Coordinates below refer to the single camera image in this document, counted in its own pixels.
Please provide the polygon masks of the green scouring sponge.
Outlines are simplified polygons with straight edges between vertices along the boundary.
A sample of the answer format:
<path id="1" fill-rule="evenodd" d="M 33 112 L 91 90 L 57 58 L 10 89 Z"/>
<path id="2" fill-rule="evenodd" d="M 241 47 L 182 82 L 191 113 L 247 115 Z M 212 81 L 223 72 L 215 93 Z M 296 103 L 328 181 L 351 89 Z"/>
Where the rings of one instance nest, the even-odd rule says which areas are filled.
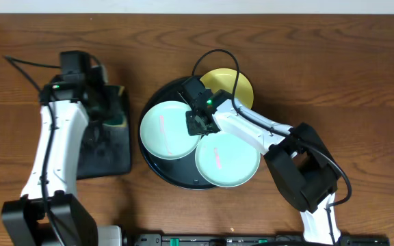
<path id="1" fill-rule="evenodd" d="M 116 115 L 115 117 L 107 121 L 107 125 L 118 128 L 126 128 L 128 125 L 127 117 L 124 114 Z"/>

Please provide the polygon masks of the mint green plate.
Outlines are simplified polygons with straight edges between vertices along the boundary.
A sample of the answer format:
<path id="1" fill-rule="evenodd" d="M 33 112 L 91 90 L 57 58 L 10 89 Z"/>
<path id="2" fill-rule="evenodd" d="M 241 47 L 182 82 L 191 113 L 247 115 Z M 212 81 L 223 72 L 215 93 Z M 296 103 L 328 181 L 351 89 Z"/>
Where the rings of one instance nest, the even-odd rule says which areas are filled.
<path id="1" fill-rule="evenodd" d="M 164 160 L 187 156 L 198 145 L 199 135 L 187 130 L 186 115 L 189 105 L 179 101 L 165 101 L 150 108 L 140 124 L 140 139 L 148 152 Z"/>
<path id="2" fill-rule="evenodd" d="M 228 133 L 204 136 L 195 162 L 200 175 L 217 187 L 237 187 L 251 179 L 259 168 L 261 153 Z"/>

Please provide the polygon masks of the yellow plate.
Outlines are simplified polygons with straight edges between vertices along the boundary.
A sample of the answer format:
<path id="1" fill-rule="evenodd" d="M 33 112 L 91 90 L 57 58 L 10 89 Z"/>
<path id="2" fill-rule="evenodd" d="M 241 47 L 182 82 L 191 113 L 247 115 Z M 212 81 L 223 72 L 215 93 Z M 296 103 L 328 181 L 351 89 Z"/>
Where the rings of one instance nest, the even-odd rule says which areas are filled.
<path id="1" fill-rule="evenodd" d="M 200 80 L 213 93 L 218 90 L 225 90 L 229 93 L 233 91 L 237 71 L 230 68 L 217 68 L 204 74 Z M 235 90 L 235 98 L 241 104 L 251 109 L 254 102 L 254 92 L 249 80 L 242 74 L 239 74 L 237 87 Z"/>

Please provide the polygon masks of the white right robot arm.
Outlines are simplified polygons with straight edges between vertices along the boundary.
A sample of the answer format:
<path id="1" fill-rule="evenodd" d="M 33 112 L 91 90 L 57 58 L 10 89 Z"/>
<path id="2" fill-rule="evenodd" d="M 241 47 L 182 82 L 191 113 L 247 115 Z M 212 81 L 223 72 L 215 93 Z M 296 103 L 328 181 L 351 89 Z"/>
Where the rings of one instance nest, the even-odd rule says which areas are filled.
<path id="1" fill-rule="evenodd" d="M 186 113 L 190 135 L 230 133 L 250 144 L 263 155 L 281 195 L 300 211 L 304 240 L 323 245 L 339 242 L 335 193 L 338 180 L 347 176 L 314 128 L 269 120 L 224 90 L 181 95 L 191 107 Z"/>

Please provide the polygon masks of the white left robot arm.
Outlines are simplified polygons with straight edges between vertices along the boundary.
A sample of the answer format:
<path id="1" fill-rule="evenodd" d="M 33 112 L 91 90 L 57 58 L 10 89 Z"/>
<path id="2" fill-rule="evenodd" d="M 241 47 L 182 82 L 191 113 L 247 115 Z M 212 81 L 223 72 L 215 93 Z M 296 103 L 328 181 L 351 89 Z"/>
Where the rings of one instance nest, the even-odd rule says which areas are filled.
<path id="1" fill-rule="evenodd" d="M 41 133 L 34 166 L 1 219 L 14 245 L 121 245 L 116 225 L 99 226 L 77 199 L 79 151 L 89 116 L 81 83 L 49 83 L 40 93 Z"/>

